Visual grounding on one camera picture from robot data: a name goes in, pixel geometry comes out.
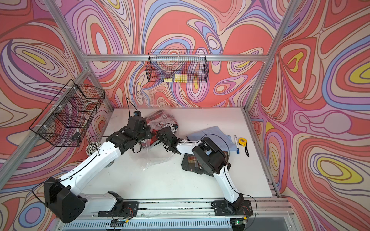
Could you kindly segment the clear plastic vacuum bag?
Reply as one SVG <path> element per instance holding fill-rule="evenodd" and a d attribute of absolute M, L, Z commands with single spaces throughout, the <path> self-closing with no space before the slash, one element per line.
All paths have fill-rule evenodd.
<path fill-rule="evenodd" d="M 140 142 L 141 150 L 137 154 L 130 154 L 131 159 L 141 170 L 165 163 L 173 157 L 174 153 L 168 151 L 168 147 L 163 145 L 156 134 L 164 128 L 170 128 L 172 134 L 178 130 L 178 122 L 168 110 L 157 110 L 146 116 L 145 119 L 150 126 L 152 137 Z"/>

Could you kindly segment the light blue shirt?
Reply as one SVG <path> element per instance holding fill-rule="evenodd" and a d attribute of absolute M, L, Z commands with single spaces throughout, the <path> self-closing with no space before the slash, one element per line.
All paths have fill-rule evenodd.
<path fill-rule="evenodd" d="M 225 135 L 218 126 L 210 127 L 190 135 L 187 139 L 190 141 L 198 141 L 205 137 L 210 138 L 222 151 L 233 152 L 237 150 L 230 135 Z"/>

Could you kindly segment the red black buffalo plaid shirt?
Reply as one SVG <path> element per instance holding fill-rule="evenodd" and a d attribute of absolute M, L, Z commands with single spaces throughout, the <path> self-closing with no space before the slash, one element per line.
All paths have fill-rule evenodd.
<path fill-rule="evenodd" d="M 144 147 L 150 147 L 158 143 L 156 134 L 159 130 L 165 127 L 170 127 L 173 133 L 176 133 L 178 130 L 172 127 L 172 124 L 178 125 L 178 122 L 175 119 L 175 117 L 172 114 L 170 114 L 168 111 L 165 111 L 163 109 L 158 110 L 146 116 L 145 120 L 147 122 L 147 125 L 150 126 L 150 132 L 152 134 L 152 138 L 150 140 L 146 140 L 146 142 L 143 143 Z"/>

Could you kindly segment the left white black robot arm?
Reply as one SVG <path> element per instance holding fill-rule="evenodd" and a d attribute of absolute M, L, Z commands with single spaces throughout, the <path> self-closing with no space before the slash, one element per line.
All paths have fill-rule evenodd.
<path fill-rule="evenodd" d="M 107 137 L 81 164 L 60 179 L 50 177 L 43 184 L 45 206 L 63 223 L 70 223 L 83 213 L 122 217 L 127 209 L 117 193 L 83 194 L 82 191 L 108 164 L 151 137 L 150 126 L 141 112 L 135 111 L 125 127 Z"/>

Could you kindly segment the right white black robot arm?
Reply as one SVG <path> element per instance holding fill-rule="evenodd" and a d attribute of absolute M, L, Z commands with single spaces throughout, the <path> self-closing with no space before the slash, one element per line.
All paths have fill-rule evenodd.
<path fill-rule="evenodd" d="M 194 155 L 200 166 L 212 174 L 218 182 L 224 196 L 226 209 L 236 214 L 242 208 L 243 194 L 231 180 L 228 172 L 229 157 L 212 140 L 211 134 L 205 134 L 199 141 L 188 141 L 177 138 L 169 127 L 159 130 L 156 137 L 164 148 L 175 154 Z"/>

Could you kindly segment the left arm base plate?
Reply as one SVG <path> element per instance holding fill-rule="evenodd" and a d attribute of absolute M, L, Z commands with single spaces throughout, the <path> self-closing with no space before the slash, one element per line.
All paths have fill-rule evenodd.
<path fill-rule="evenodd" d="M 138 201 L 118 202 L 110 211 L 99 211 L 98 217 L 133 218 L 137 216 L 138 205 Z"/>

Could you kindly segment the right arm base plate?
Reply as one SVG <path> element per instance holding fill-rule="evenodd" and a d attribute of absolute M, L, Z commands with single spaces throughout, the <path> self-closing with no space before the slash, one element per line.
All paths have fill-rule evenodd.
<path fill-rule="evenodd" d="M 238 209 L 225 200 L 216 200 L 211 202 L 211 207 L 214 209 L 216 216 L 244 216 L 250 217 L 254 215 L 254 211 L 250 200 L 244 200 Z"/>

